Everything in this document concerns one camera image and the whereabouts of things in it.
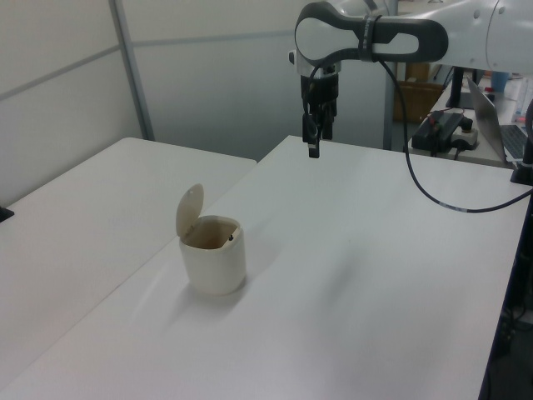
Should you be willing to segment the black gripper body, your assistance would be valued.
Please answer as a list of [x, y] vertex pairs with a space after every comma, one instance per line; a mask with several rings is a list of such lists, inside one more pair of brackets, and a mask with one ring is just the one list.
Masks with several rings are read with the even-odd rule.
[[309, 114], [315, 115], [322, 109], [328, 109], [333, 115], [337, 115], [336, 100], [339, 93], [338, 74], [313, 79], [300, 76], [300, 82], [304, 109]]

